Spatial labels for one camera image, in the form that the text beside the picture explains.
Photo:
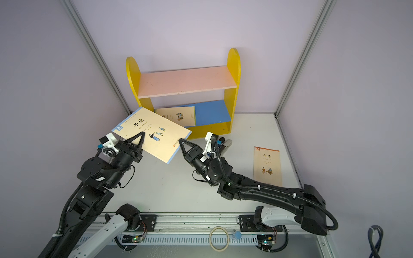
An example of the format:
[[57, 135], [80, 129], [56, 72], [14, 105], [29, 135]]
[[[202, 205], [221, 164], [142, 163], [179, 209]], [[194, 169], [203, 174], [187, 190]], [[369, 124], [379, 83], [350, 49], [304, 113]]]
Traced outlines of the beige book blue edge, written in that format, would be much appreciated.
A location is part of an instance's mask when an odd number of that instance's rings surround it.
[[144, 132], [142, 149], [166, 164], [171, 162], [179, 150], [179, 140], [191, 135], [191, 130], [144, 107], [139, 107], [115, 126], [112, 132], [125, 140]]

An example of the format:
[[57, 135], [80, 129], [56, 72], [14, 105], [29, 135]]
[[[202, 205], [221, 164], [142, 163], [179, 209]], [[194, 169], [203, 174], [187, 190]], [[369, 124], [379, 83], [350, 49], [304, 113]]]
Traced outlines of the beige book green edge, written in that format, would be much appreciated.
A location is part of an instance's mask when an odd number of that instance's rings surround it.
[[159, 108], [155, 113], [183, 127], [196, 126], [194, 106]]

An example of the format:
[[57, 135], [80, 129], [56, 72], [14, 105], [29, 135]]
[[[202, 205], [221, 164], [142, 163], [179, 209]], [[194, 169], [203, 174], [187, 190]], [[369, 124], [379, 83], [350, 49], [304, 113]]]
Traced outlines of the beige book orange edge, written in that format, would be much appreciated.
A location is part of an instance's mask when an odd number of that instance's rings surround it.
[[279, 150], [254, 148], [253, 179], [261, 183], [282, 186]]

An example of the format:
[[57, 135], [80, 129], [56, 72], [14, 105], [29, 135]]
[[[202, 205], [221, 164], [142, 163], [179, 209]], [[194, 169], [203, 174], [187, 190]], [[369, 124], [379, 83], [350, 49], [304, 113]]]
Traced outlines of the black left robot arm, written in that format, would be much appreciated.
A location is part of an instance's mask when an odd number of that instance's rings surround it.
[[143, 155], [145, 132], [125, 141], [101, 138], [97, 154], [85, 161], [77, 174], [81, 181], [63, 207], [58, 229], [40, 254], [41, 258], [66, 258], [88, 227], [103, 212], [133, 162]]

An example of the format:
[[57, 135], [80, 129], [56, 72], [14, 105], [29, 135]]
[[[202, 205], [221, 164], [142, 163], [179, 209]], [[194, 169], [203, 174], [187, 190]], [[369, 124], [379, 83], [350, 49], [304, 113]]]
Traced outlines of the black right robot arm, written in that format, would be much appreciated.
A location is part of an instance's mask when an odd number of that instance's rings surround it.
[[325, 207], [325, 200], [311, 185], [303, 188], [284, 188], [255, 181], [234, 173], [233, 167], [222, 156], [228, 147], [224, 138], [210, 139], [211, 149], [180, 139], [184, 159], [201, 175], [206, 183], [217, 187], [217, 192], [227, 200], [256, 201], [279, 207], [294, 214], [294, 221], [301, 228], [316, 235], [327, 235], [338, 229], [337, 219]]

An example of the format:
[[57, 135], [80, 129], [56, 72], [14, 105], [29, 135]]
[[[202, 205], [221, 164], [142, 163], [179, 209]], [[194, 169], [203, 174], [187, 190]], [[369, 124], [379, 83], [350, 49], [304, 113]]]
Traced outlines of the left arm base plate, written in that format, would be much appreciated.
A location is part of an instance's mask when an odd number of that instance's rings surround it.
[[158, 216], [155, 214], [135, 215], [128, 221], [129, 232], [153, 232]]

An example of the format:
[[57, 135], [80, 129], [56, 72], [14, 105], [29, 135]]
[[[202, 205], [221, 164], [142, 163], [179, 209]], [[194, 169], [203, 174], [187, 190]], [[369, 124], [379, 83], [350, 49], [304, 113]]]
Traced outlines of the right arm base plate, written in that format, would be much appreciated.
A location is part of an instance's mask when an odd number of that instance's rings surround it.
[[269, 226], [265, 226], [264, 224], [254, 223], [254, 215], [239, 215], [237, 218], [237, 224], [239, 225], [241, 232], [284, 232], [281, 225], [271, 228]]

